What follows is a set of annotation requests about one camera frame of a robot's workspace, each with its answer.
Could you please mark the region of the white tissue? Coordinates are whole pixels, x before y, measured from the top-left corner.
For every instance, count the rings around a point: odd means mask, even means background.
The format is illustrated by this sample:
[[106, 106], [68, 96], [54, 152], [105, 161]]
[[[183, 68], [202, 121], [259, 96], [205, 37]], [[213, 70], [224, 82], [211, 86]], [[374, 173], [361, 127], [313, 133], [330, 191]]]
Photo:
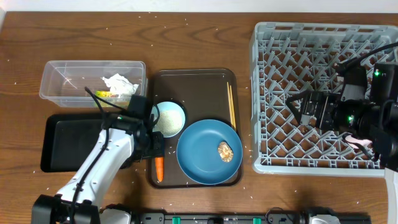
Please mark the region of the white tissue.
[[134, 95], [139, 87], [139, 84], [131, 83], [126, 77], [118, 73], [110, 78], [102, 77], [101, 79], [109, 88], [109, 92], [119, 97]]

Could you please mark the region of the orange carrot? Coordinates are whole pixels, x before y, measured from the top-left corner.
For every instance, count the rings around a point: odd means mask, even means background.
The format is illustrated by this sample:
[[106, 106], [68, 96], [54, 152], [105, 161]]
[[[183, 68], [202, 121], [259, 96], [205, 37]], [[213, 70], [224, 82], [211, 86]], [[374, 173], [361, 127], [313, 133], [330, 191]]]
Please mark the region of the orange carrot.
[[162, 182], [164, 179], [164, 158], [156, 157], [155, 158], [155, 170], [157, 174], [157, 180]]

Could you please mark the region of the light blue rice bowl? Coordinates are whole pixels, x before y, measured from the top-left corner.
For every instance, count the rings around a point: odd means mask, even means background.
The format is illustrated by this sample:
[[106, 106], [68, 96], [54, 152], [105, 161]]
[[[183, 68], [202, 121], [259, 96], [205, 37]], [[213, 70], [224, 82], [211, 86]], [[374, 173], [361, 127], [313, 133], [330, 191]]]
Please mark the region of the light blue rice bowl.
[[176, 136], [185, 125], [185, 112], [182, 107], [171, 101], [158, 103], [152, 108], [151, 113], [157, 123], [153, 132], [161, 132], [165, 138]]

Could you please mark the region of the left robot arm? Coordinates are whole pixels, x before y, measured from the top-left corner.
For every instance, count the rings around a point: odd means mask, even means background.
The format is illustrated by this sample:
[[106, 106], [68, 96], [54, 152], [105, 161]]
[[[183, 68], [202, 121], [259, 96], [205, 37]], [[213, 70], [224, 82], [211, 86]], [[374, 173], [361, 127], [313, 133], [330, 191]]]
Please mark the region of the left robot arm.
[[164, 137], [155, 132], [160, 109], [144, 96], [131, 96], [126, 109], [101, 112], [98, 140], [76, 174], [54, 196], [40, 195], [32, 223], [139, 223], [121, 204], [100, 205], [118, 170], [141, 159], [164, 155]]

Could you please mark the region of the pink plastic cup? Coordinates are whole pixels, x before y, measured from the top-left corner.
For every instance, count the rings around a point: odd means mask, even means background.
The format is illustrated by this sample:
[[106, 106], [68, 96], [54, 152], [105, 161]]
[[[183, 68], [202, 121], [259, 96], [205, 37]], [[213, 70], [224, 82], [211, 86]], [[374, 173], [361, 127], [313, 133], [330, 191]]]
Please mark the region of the pink plastic cup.
[[347, 142], [348, 145], [350, 145], [351, 147], [353, 147], [355, 149], [358, 149], [357, 144], [364, 147], [364, 146], [367, 146], [372, 143], [372, 141], [370, 141], [368, 139], [356, 139], [350, 134], [346, 135], [343, 139]]

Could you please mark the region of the yellow snack wrapper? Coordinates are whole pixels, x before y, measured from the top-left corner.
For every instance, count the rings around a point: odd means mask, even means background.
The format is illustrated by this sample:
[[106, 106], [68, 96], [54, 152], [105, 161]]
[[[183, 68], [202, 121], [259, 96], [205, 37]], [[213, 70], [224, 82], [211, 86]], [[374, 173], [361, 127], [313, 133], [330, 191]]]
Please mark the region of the yellow snack wrapper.
[[128, 95], [119, 95], [110, 91], [95, 91], [95, 95], [120, 107], [127, 107], [130, 97]]

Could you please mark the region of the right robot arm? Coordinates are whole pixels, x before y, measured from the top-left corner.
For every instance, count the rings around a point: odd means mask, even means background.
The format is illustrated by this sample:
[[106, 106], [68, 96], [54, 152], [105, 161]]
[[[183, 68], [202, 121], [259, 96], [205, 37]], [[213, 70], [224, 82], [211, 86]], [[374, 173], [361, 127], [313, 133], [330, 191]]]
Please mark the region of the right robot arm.
[[285, 101], [299, 124], [344, 132], [343, 141], [384, 167], [388, 223], [397, 223], [397, 64], [376, 63], [372, 82], [358, 60], [334, 65], [341, 93], [305, 90]]

